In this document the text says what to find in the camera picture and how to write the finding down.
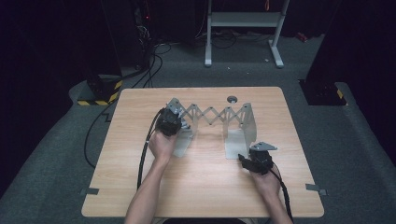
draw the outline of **forearm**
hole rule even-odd
[[[265,205],[270,213],[271,219],[275,224],[289,224],[292,223],[285,207],[279,199],[278,195],[274,196],[262,196]]]
[[[129,205],[125,223],[146,224],[154,217],[163,172],[168,161],[154,160],[139,190]]]

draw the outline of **black curtain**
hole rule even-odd
[[[91,72],[65,18],[59,0],[0,3],[0,195]]]
[[[306,82],[346,82],[396,164],[396,15],[387,0],[343,0]]]

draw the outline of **yellow black hazard tape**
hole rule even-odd
[[[103,99],[97,99],[91,94],[90,97],[80,97],[78,98],[79,105],[110,105],[119,96],[120,86],[122,85],[122,80],[113,83],[114,87],[107,88],[106,96]]]

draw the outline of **metal stand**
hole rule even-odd
[[[212,12],[212,0],[209,0],[207,10],[207,37],[205,48],[205,66],[212,65],[212,27],[235,26],[235,27],[276,27],[274,40],[268,44],[274,55],[276,67],[283,68],[284,64],[277,50],[277,41],[283,22],[286,18],[290,0],[285,0],[281,12]]]

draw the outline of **dark background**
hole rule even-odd
[[[134,1],[118,0],[120,6]],[[149,1],[153,32],[191,43],[199,29],[205,1]],[[214,10],[254,11],[263,1],[214,1]],[[271,10],[281,7],[271,1]],[[46,132],[67,112],[68,91],[88,76],[120,76],[124,67],[136,66],[142,51],[133,41],[134,16],[124,15],[125,28],[108,28],[106,9],[98,0],[2,1],[0,3],[0,55],[2,106],[1,195]],[[395,162],[396,76],[395,20],[387,1],[290,1],[283,36],[297,32],[307,37],[326,34],[309,76],[316,82],[344,81],[352,89],[378,141]],[[156,20],[155,16],[171,21]],[[164,22],[187,31],[160,29]],[[120,31],[129,30],[124,35]],[[130,35],[130,41],[124,37]]]

